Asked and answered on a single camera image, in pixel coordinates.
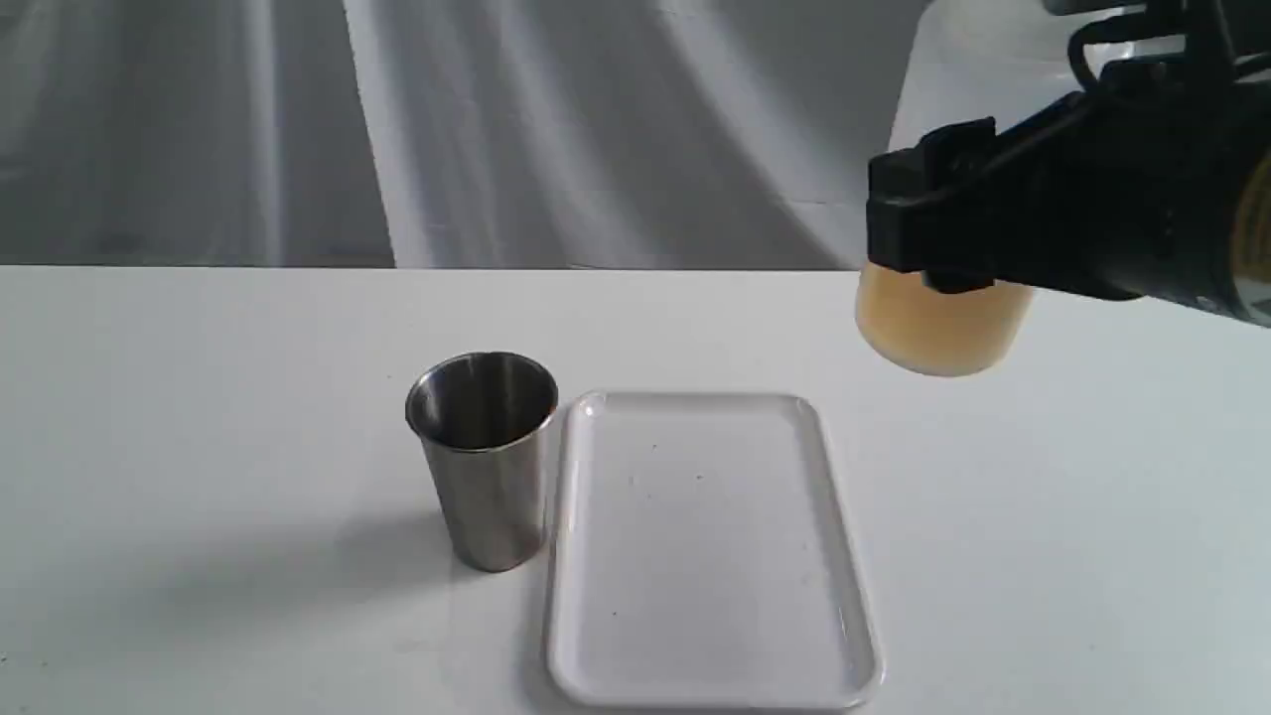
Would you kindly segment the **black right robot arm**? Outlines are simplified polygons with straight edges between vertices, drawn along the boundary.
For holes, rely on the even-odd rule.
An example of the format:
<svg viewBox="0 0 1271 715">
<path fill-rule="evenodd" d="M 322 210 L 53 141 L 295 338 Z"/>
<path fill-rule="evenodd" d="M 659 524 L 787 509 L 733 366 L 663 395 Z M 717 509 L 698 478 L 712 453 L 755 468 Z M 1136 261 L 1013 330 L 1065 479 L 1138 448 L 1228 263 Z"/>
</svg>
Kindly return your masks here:
<svg viewBox="0 0 1271 715">
<path fill-rule="evenodd" d="M 1267 326 L 1268 4 L 1111 8 L 1068 36 L 1077 91 L 872 159 L 868 254 L 939 293 L 1013 282 Z"/>
</svg>

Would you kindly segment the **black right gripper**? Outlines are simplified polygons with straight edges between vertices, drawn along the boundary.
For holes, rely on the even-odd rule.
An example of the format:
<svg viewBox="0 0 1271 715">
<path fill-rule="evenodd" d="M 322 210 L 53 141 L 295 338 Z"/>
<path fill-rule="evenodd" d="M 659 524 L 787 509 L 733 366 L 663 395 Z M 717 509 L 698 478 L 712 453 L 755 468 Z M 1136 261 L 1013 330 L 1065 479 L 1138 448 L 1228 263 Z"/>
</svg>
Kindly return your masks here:
<svg viewBox="0 0 1271 715">
<path fill-rule="evenodd" d="M 1268 302 L 1268 4 L 1098 3 L 1066 41 L 1065 127 L 974 119 L 871 159 L 871 264 L 938 293 Z"/>
</svg>

